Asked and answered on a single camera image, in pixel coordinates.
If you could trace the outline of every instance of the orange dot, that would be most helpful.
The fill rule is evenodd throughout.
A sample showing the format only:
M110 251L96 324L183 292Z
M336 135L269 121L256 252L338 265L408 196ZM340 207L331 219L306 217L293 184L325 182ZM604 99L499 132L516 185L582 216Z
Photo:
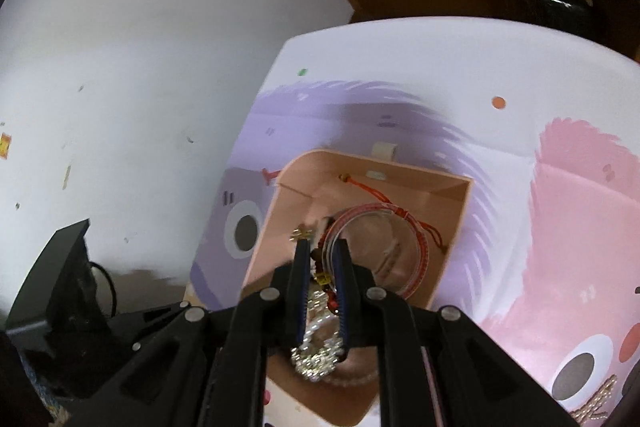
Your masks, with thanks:
M491 99L491 105L493 105L496 109L504 109L507 107L507 101L501 96L494 96Z
M638 346L640 346L640 323L631 328L626 334L625 340L622 341L618 356L620 362L626 362L630 359L638 349Z

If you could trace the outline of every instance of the white eye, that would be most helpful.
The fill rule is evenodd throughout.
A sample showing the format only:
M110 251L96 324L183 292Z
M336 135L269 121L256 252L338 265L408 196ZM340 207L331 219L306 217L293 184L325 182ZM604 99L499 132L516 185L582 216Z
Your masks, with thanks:
M597 334L583 340L560 363L547 389L567 410L578 409L608 376L613 342Z
M239 201L226 216L226 251L234 259L250 257L261 228L262 215L258 205L250 200Z

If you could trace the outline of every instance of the purple cartoon monster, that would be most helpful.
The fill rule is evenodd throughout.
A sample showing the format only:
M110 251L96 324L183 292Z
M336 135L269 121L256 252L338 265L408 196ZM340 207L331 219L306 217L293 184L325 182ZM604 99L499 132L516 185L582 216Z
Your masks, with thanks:
M461 233L433 305L471 314L490 271L492 205L487 179L465 152L466 136L419 98L382 82L299 82L260 93L232 150L191 269L210 309L233 306L266 210L273 173L303 152L329 148L369 155L377 141L398 144L398 163L475 180Z

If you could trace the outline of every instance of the cartoon monster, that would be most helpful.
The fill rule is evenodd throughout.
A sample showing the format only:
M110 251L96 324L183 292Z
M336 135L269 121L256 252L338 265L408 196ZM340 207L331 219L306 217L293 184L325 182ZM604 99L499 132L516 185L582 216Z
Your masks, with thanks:
M581 424L597 426L640 363L640 162L585 121L540 137L524 289L483 327Z
M255 219L259 233L274 194L273 177L294 158L316 148L369 155L373 144L383 141L398 144L399 163L475 179L461 233L449 253L449 266L434 302L436 307L454 303L472 314L482 281L490 272L486 248L491 245L492 204L484 173L465 152L465 139L417 97L392 84L300 82L260 93L236 140L198 248L191 271L197 295L211 309L236 304L252 253L243 250L249 240L234 245L244 239L234 235L233 227L250 207L246 203L245 210L236 210L239 201L252 201L251 208L259 210L260 219ZM228 198L231 192L234 203L225 200L225 193Z

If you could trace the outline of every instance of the silver screw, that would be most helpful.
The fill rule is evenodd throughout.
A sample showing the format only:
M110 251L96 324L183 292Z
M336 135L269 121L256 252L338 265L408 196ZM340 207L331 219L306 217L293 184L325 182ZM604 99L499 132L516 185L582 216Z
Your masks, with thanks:
M202 320L204 317L204 310L202 308L189 308L184 312L184 318L187 319L188 322L198 322Z
M274 301L278 297L280 297L279 290L277 288L273 288L272 286L269 286L268 288L265 288L260 292L260 299L262 299L263 301Z
M372 301L382 301L386 297L386 290L380 286L372 286L367 290L367 298Z
M462 317L462 313L455 306L444 306L443 309L440 310L440 315L446 321L455 322L460 317Z

